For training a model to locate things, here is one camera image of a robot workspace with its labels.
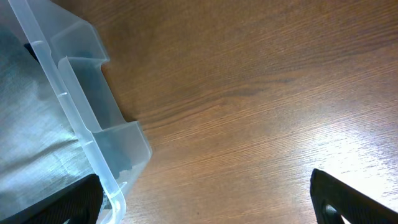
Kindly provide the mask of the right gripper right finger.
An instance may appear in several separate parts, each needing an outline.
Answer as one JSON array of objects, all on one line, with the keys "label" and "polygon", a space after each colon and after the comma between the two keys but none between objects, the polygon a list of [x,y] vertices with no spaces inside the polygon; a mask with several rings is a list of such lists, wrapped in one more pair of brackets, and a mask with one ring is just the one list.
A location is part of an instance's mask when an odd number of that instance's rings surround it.
[{"label": "right gripper right finger", "polygon": [[322,170],[312,171],[310,196],[318,223],[397,223],[397,212]]}]

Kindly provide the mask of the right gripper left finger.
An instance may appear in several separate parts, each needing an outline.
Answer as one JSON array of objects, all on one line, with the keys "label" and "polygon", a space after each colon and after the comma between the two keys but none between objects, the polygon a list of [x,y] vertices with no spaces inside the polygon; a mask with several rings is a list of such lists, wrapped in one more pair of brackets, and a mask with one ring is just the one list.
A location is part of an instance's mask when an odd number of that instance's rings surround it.
[{"label": "right gripper left finger", "polygon": [[90,174],[1,223],[95,224],[102,203],[103,187],[100,178]]}]

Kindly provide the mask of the light blue jeans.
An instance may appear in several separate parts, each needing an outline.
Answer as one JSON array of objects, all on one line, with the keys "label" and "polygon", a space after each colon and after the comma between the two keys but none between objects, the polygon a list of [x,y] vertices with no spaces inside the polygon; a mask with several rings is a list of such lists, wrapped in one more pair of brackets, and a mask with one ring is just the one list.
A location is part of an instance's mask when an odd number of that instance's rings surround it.
[{"label": "light blue jeans", "polygon": [[1,27],[1,219],[92,172],[39,62]]}]

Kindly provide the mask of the dark teal garment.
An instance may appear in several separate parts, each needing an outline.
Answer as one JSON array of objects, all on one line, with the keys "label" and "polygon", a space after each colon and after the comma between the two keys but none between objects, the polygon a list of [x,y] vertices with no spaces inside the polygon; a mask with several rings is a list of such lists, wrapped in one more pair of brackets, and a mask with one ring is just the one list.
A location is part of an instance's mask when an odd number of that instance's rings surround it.
[{"label": "dark teal garment", "polygon": [[115,179],[118,179],[120,172],[131,170],[131,161],[121,150],[121,144],[107,134],[111,128],[126,124],[116,101],[106,83],[101,71],[101,63],[89,57],[66,58],[61,60],[58,69],[66,75],[72,72],[73,78],[67,78],[67,87],[72,88],[73,93],[83,91],[84,100],[88,102],[83,105],[83,119],[86,127],[99,139],[101,153],[103,154],[108,167]]}]

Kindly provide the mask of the clear plastic storage bin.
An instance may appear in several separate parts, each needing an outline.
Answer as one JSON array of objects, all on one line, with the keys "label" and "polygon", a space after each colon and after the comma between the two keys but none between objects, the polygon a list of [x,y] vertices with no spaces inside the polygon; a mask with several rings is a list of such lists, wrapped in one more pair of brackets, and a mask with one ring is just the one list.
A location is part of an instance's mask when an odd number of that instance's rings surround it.
[{"label": "clear plastic storage bin", "polygon": [[122,222],[152,150],[108,60],[96,29],[54,2],[1,2],[2,223]]}]

